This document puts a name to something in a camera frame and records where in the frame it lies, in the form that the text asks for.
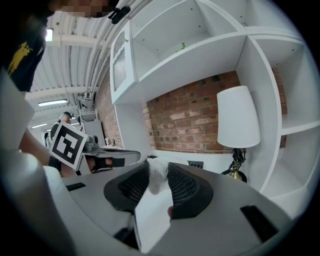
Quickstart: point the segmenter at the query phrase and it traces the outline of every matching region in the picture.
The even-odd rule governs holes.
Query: ceiling
[[[131,12],[118,24],[102,18],[74,17],[57,11],[49,17],[47,27],[53,29],[53,40],[46,48],[34,75],[26,100],[35,114],[29,128],[47,123],[46,131],[65,111],[79,115],[76,99],[87,99],[81,111],[92,111],[94,93],[109,71],[111,43],[120,29],[151,0],[120,0],[118,8],[131,6]],[[66,104],[38,106],[40,102],[67,99]]]

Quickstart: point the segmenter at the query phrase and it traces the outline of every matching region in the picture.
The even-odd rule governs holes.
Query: lamp base
[[[239,171],[239,170],[238,171],[225,170],[221,174],[229,176],[229,177],[231,177],[233,179],[236,179],[236,180],[243,181],[243,182],[247,183],[246,175],[243,172]]]

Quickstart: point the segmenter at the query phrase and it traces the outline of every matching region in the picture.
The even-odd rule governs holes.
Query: fluorescent light
[[[43,124],[36,125],[36,126],[34,126],[34,127],[32,127],[32,128],[38,128],[38,127],[47,126],[47,125],[48,125],[47,123],[43,123]]]
[[[66,99],[59,99],[59,100],[51,100],[51,101],[46,101],[46,102],[39,102],[38,106],[43,107],[43,106],[49,106],[49,105],[54,105],[54,104],[62,104],[62,103],[68,103]]]
[[[45,36],[45,40],[47,42],[52,41],[54,38],[54,29],[53,28],[47,28],[46,29],[46,36]]]

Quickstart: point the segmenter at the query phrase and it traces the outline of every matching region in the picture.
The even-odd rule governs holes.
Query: yellow print
[[[9,76],[11,76],[11,74],[18,68],[22,59],[30,53],[30,50],[33,51],[29,48],[26,41],[19,46],[19,49],[13,55],[13,59],[10,62],[8,70]]]

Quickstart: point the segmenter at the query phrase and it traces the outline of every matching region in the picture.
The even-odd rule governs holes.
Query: black cable
[[[244,156],[242,155],[242,151],[240,148],[234,148],[232,150],[232,152],[233,152],[233,155],[232,155],[233,161],[229,165],[230,172],[233,172],[234,170],[238,171],[240,169],[242,163],[244,163],[246,160],[246,149],[245,148],[243,149]]]

